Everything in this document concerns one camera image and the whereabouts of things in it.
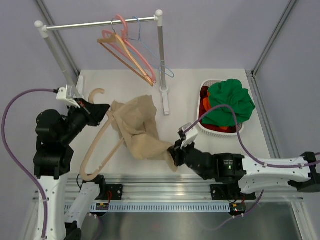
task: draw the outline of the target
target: orange cloth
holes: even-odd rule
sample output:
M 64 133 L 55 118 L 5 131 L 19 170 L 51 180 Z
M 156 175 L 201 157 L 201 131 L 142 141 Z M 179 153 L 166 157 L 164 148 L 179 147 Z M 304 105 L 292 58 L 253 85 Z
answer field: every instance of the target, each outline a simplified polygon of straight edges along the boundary
M 209 101 L 209 98 L 208 97 L 205 97 L 203 99 L 203 106 L 204 106 L 204 109 L 208 112 L 210 109 L 212 109 L 212 106 L 210 105 L 210 101 Z
M 204 109 L 206 112 L 208 112 L 210 109 L 212 109 L 212 106 L 209 101 L 210 92 L 208 91 L 207 94 L 208 94 L 208 96 L 203 99 L 203 106 L 204 106 Z M 228 130 L 229 127 L 228 126 L 219 126 L 219 128 L 221 128 L 223 130 Z
M 223 130 L 227 130 L 229 127 L 228 126 L 219 126 L 219 128 L 221 128 Z

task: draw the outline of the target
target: red cloth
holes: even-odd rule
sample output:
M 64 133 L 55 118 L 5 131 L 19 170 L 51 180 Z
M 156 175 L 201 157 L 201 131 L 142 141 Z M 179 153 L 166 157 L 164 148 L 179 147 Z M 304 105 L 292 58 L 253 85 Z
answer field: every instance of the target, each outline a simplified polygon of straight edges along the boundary
M 208 89 L 209 87 L 208 86 L 203 86 L 201 88 L 201 91 L 200 91 L 200 98 L 201 98 L 201 101 L 200 101 L 200 111 L 199 111 L 199 118 L 205 114 L 207 111 L 205 109 L 205 106 L 204 106 L 204 98 L 207 98 L 208 97 Z M 219 126 L 215 126 L 215 125 L 211 125 L 211 124 L 203 124 L 202 123 L 202 120 L 200 121 L 200 124 L 208 129 L 208 130 L 212 130 L 212 131 L 216 131 L 216 132 L 220 132 L 220 133 L 228 133 L 228 134 L 233 134 L 236 132 L 236 127 L 235 126 L 230 126 L 228 127 L 227 130 L 224 130 L 222 128 L 220 128 Z

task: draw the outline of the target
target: white laundry basket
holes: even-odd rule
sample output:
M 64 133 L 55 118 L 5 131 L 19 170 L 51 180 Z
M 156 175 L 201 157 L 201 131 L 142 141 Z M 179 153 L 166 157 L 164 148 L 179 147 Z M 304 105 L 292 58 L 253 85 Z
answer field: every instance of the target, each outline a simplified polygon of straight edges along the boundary
M 217 79 L 209 79 L 209 80 L 206 80 L 204 81 L 204 83 L 202 83 L 201 87 L 200 87 L 200 91 L 202 89 L 203 86 L 207 86 L 207 87 L 211 87 L 211 85 L 215 84 L 215 83 L 220 83 L 222 82 L 223 80 L 217 80 Z M 200 104 L 201 104 L 201 97 L 200 97 L 200 93 L 199 93 L 199 103 L 198 103 L 198 111 L 196 113 L 196 119 L 199 118 L 199 112 L 200 112 Z M 200 122 L 198 123 L 200 129 L 201 129 L 201 132 L 205 133 L 205 134 L 208 134 L 210 136 L 214 136 L 214 137 L 219 137 L 219 138 L 228 138 L 228 137 L 234 137 L 234 136 L 237 136 L 237 133 L 227 133 L 227 132 L 219 132 L 219 131 L 213 131 L 213 130 L 210 130 L 210 129 L 207 129 L 205 128 L 204 126 L 202 126 L 200 124 Z M 239 126 L 238 126 L 238 129 L 239 129 L 239 133 L 241 133 L 244 129 L 244 124 L 243 123 L 240 123 Z

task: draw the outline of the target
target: pink hanger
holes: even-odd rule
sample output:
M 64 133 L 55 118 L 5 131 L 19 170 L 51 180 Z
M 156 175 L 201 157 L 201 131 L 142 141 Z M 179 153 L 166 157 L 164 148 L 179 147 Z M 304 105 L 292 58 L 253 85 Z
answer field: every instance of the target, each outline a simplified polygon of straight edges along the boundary
M 135 54 L 140 58 L 140 60 L 143 62 L 143 64 L 145 65 L 146 69 L 151 73 L 151 76 L 149 76 L 149 78 L 152 80 L 153 83 L 157 83 L 157 79 L 156 79 L 156 74 L 155 74 L 155 70 L 154 68 L 149 64 L 149 62 L 144 58 L 144 56 L 129 42 L 129 36 L 128 36 L 128 25 L 125 21 L 125 19 L 117 14 L 115 16 L 115 19 L 120 20 L 124 26 L 124 28 L 121 30 L 121 38 L 124 42 L 125 45 L 127 45 L 130 49 L 132 49 L 133 52 L 135 52 Z M 111 34 L 114 34 L 111 31 L 108 30 L 103 30 L 102 31 L 102 37 L 103 38 L 107 38 L 109 37 Z M 123 52 L 123 50 L 118 47 L 116 44 L 114 43 L 108 43 L 111 47 L 113 47 L 115 50 L 117 50 L 121 55 L 123 55 L 126 59 L 128 59 L 129 61 L 131 61 L 131 59 L 127 56 L 126 53 Z

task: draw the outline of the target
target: green cloth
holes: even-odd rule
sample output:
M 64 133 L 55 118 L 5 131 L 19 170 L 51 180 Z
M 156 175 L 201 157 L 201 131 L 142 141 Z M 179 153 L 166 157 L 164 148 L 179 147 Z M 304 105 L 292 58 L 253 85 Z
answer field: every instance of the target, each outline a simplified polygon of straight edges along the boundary
M 242 88 L 241 82 L 237 79 L 217 82 L 208 89 L 211 106 L 228 104 L 235 111 L 239 124 L 248 121 L 256 108 L 248 92 L 249 90 Z M 233 127 L 236 125 L 231 111 L 226 107 L 210 112 L 204 117 L 202 123 L 221 127 Z

